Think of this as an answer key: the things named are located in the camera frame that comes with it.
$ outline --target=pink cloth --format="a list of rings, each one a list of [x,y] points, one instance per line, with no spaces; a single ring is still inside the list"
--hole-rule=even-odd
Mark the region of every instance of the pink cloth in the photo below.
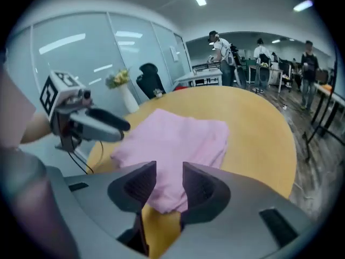
[[[111,158],[120,168],[156,161],[157,181],[148,204],[160,213],[183,212],[188,204],[182,162],[220,168],[228,136],[223,121],[196,120],[157,109],[124,138]]]

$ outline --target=red object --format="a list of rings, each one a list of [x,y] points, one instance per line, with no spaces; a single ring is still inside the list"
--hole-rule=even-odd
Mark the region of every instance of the red object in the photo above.
[[[174,91],[176,90],[180,90],[180,89],[185,89],[185,88],[188,88],[187,86],[177,86]]]

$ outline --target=black shirt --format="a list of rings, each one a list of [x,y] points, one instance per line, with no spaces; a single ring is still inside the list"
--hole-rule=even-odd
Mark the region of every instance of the black shirt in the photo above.
[[[303,79],[314,81],[316,76],[316,69],[319,68],[318,59],[313,54],[303,53],[301,59],[302,67],[304,63],[307,63],[308,67],[306,67],[303,72]]]

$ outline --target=vase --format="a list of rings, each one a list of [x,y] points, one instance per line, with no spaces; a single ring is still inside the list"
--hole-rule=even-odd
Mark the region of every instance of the vase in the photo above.
[[[128,85],[120,85],[118,89],[120,90],[123,101],[125,102],[125,106],[127,107],[129,113],[136,112],[139,109],[139,105],[136,102],[130,90],[128,89]]]

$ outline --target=round wooden table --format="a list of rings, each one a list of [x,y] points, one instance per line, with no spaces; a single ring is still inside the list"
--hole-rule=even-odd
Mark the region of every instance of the round wooden table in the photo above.
[[[283,115],[270,102],[235,87],[192,87],[147,101],[126,120],[135,128],[157,108],[185,117],[225,121],[230,135],[222,169],[257,179],[289,197],[296,171],[295,143]],[[114,170],[110,154],[117,145],[103,143],[99,162],[101,145],[97,142],[88,165],[95,172]],[[145,205],[142,216],[150,258],[158,258],[179,236],[180,214],[163,215]]]

